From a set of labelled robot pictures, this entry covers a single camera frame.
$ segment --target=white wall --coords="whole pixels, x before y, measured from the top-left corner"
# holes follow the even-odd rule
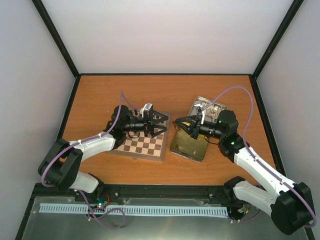
[[[32,2],[0,8],[0,239],[14,239],[74,78]]]
[[[304,1],[258,78],[290,178],[305,182],[320,216],[320,1]],[[320,224],[313,228],[320,238]]]
[[[293,0],[43,0],[80,73],[253,73]]]

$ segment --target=chessboard frame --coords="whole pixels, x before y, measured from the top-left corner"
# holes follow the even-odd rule
[[[162,114],[168,116],[168,120],[165,121],[165,126],[169,130],[171,114],[169,112],[162,112]],[[143,134],[144,134],[143,131],[141,131],[139,138],[141,138],[141,137],[145,138],[145,136]],[[165,160],[166,144],[167,144],[167,140],[168,140],[168,131],[165,131],[163,134],[160,134],[160,136],[163,136],[161,150],[160,150],[160,156],[154,156],[154,155],[150,155],[150,154],[143,154],[143,153],[130,152],[130,151],[123,151],[123,150],[118,150],[118,149],[109,151],[108,154],[130,157],[130,158],[133,158],[134,160],[139,159],[139,160],[151,160],[151,161],[163,162]]]

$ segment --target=white robotic arm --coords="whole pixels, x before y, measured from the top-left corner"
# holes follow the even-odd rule
[[[98,186],[103,187],[103,182],[92,174],[79,171],[83,161],[118,148],[126,140],[127,132],[144,132],[145,136],[151,135],[153,138],[167,131],[167,128],[159,123],[167,121],[168,116],[155,111],[151,103],[147,103],[140,113],[142,117],[136,110],[133,113],[122,105],[120,109],[114,109],[111,121],[98,135],[70,142],[58,139],[40,164],[38,173],[61,191],[75,189],[92,194]],[[58,157],[64,158],[65,161],[53,161]]]
[[[296,184],[265,162],[237,133],[238,121],[233,111],[220,112],[217,122],[202,121],[202,111],[193,116],[179,117],[174,122],[192,138],[199,135],[219,139],[220,152],[245,169],[264,189],[253,186],[242,177],[234,177],[224,184],[227,200],[245,201],[261,209],[283,233],[289,235],[313,220],[314,212],[310,188],[303,182]]]
[[[250,147],[250,150],[270,171],[282,178],[283,181],[289,184],[292,188],[294,187],[294,182],[292,180],[283,176],[271,167],[258,154],[256,154],[252,147]],[[281,184],[274,176],[264,169],[245,147],[240,149],[238,153],[234,154],[234,163],[246,170],[265,189],[262,190],[247,181],[241,181],[233,188],[235,196],[240,200],[256,206],[271,216],[271,205],[275,204],[276,199],[280,196],[281,192],[287,192],[289,191],[289,188]]]
[[[70,141],[70,145],[76,143],[77,141]],[[107,134],[103,137],[93,139],[90,141],[86,141],[85,143],[80,143],[75,146],[75,149],[79,149],[82,151],[81,163],[99,153],[111,151],[114,148],[116,140],[111,134]],[[69,187],[70,189],[82,190],[86,193],[93,193],[99,181],[97,178],[93,177],[88,173],[83,173],[79,171],[76,175],[76,178],[73,184]]]

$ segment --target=chessboard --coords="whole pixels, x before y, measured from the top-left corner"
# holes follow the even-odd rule
[[[169,119],[159,125],[169,128],[170,114],[164,112]],[[143,131],[129,132],[126,134],[126,140],[117,149],[109,151],[110,154],[131,157],[133,159],[147,159],[154,161],[163,161],[165,159],[166,143],[168,131],[165,131],[154,138],[150,135],[145,136]]]

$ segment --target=tabletop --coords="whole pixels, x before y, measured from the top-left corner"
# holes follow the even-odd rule
[[[141,108],[145,103],[152,103],[156,111],[171,113],[173,121],[188,115],[197,96],[213,100],[232,86],[247,88],[255,99],[247,75],[83,75],[63,138],[84,139],[105,129],[119,104],[121,91],[134,106]],[[241,135],[250,114],[248,94],[239,88],[232,89],[218,102],[235,112]],[[246,140],[275,167],[256,102],[253,106]],[[201,163],[171,153],[175,131],[170,123],[163,162],[102,152],[84,161],[80,171],[97,176],[105,184],[223,185],[236,176],[256,183],[249,173],[224,157],[216,145],[208,145]]]

